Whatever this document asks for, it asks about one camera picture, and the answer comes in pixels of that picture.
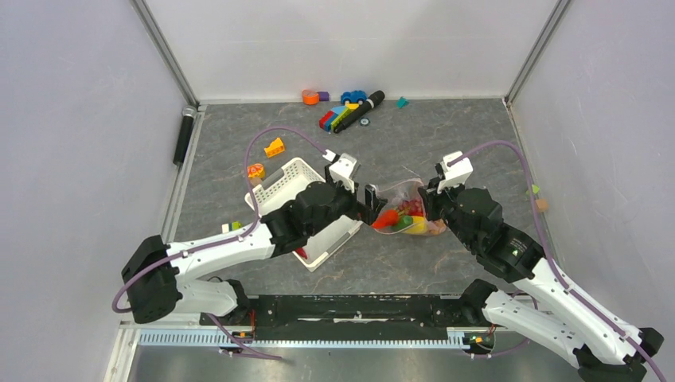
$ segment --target marble-patterned surface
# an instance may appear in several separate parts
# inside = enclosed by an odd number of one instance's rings
[[[248,103],[208,106],[175,240],[220,232],[233,220],[252,221],[244,203],[243,157],[251,138],[274,125],[298,127],[336,153],[361,162],[357,181],[383,185],[435,176],[434,164],[444,154],[467,151],[493,139],[516,142],[499,99],[414,100],[402,109],[385,101],[368,114],[370,126],[352,126],[340,134],[318,129],[318,120],[336,103]],[[263,147],[281,136],[286,152],[266,158]],[[251,163],[263,163],[268,174],[294,157],[319,173],[326,164],[315,148],[289,132],[270,133],[252,151]],[[467,186],[487,187],[504,206],[504,217],[532,235],[526,185],[516,157],[506,148],[487,150],[472,159]],[[219,271],[238,279],[248,294],[462,293],[476,278],[504,287],[485,272],[451,234],[420,237],[384,236],[367,226],[315,272],[294,256],[239,264]]]

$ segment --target white wall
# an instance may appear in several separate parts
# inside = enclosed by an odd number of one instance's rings
[[[675,4],[573,2],[514,104],[564,268],[666,336],[675,378]]]
[[[101,380],[185,101],[126,0],[3,2],[0,29],[0,380]]]
[[[503,96],[555,0],[147,0],[200,99]]]

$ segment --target microphone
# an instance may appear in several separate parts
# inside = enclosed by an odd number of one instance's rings
[[[368,97],[368,99],[362,105],[354,109],[354,111],[349,113],[349,115],[347,115],[342,121],[337,123],[337,125],[335,125],[335,127],[333,128],[333,132],[335,134],[340,133],[340,131],[343,131],[344,129],[349,127],[352,123],[355,123],[357,120],[359,120],[365,113],[377,107],[380,103],[382,103],[383,100],[384,100],[383,91],[378,90],[377,92],[374,92]]]

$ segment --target gray floor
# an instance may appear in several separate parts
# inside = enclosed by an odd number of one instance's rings
[[[520,342],[498,333],[496,351]],[[129,382],[324,382],[324,381],[547,381],[581,380],[576,370],[541,345],[489,361],[470,361],[458,350],[265,349],[283,361],[230,359],[213,348],[139,346]]]
[[[335,104],[250,103],[209,106],[201,128],[175,240],[191,240],[220,232],[233,220],[252,221],[244,203],[245,147],[262,128],[299,127],[336,153],[347,152],[362,164],[357,180],[389,182],[435,176],[434,164],[444,154],[469,150],[493,139],[516,142],[516,135],[499,99],[411,101],[402,109],[384,102],[369,113],[368,127],[351,127],[341,134],[318,129],[318,120]],[[276,136],[286,152],[265,157],[263,147]],[[294,157],[301,157],[319,173],[326,162],[292,133],[269,134],[253,150],[251,163],[267,173]],[[474,159],[468,186],[487,187],[504,206],[513,226],[532,235],[533,224],[526,186],[516,157],[507,149],[480,153]],[[314,273],[294,256],[243,263],[216,273],[238,279],[249,294],[336,293],[462,293],[481,278],[512,290],[487,274],[450,234],[433,237],[384,236],[363,227]]]

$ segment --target plastic bag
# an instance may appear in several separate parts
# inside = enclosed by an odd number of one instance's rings
[[[421,179],[408,179],[391,185],[375,185],[377,196],[387,200],[372,227],[379,233],[407,233],[409,235],[438,235],[446,230],[442,220],[428,221],[424,203],[417,191],[423,187]]]

